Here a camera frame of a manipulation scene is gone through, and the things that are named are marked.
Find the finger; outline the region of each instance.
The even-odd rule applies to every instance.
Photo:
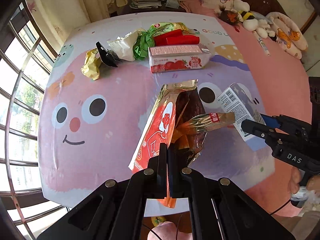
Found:
[[[297,184],[302,180],[301,173],[298,168],[292,167],[291,178],[292,178],[293,182],[295,182]]]
[[[307,190],[320,190],[320,175],[314,176],[308,181]]]
[[[288,191],[292,194],[296,194],[299,191],[300,185],[295,183],[292,179],[290,179],[288,183]]]

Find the window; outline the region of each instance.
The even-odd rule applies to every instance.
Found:
[[[10,198],[10,192],[14,190],[19,199],[25,195],[41,193],[37,163],[39,114],[43,93],[55,60],[44,42],[42,40],[39,42],[39,34],[24,10],[21,4],[11,18],[10,28],[0,30],[0,32],[9,30],[12,32],[6,36],[12,37],[12,40],[0,41],[0,43],[8,42],[0,44],[0,48],[7,48],[1,52],[1,55],[4,54],[3,57],[0,57],[0,196]],[[37,46],[32,53],[35,42]],[[25,62],[29,53],[31,58]],[[19,76],[18,73],[23,64],[26,64],[26,68],[22,76]],[[11,98],[13,93],[16,93],[15,98]],[[13,101],[13,105],[9,109],[10,100]],[[8,113],[10,114],[9,123],[7,122]],[[7,152],[4,148],[6,127],[9,128]],[[6,179],[8,177],[6,157],[10,160],[8,168],[13,188],[10,188],[9,181]],[[30,206],[24,204],[25,207],[21,208],[22,215],[27,221],[26,225],[22,224],[18,210],[11,209],[15,207],[14,204],[8,210],[11,219],[26,239],[35,239],[43,230],[68,212],[67,208],[52,201],[43,199],[42,202],[33,203]]]

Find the pink box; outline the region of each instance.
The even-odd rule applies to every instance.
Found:
[[[152,73],[200,69],[209,62],[211,53],[199,45],[169,45],[148,48]]]

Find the crumpled yellow wrapper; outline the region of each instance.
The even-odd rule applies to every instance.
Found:
[[[100,57],[96,58],[97,53],[97,48],[87,51],[84,65],[81,68],[82,74],[93,80],[97,80],[100,77],[99,67],[102,61]]]

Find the white plastic bag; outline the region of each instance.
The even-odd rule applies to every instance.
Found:
[[[118,37],[115,41],[108,41],[111,49],[118,55],[120,59],[134,61],[133,46],[137,41],[141,31],[146,31],[142,28],[135,30],[133,33],[128,33],[124,38]]]

